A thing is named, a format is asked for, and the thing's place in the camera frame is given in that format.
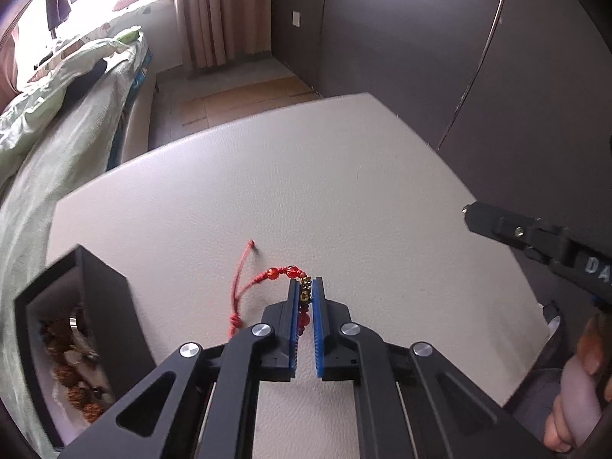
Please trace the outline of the person's right hand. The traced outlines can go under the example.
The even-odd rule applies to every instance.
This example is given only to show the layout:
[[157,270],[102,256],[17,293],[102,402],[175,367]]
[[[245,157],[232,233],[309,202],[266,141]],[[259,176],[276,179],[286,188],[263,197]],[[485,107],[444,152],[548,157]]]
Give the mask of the person's right hand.
[[611,316],[597,314],[590,319],[580,337],[576,354],[586,372],[598,383],[611,361]]

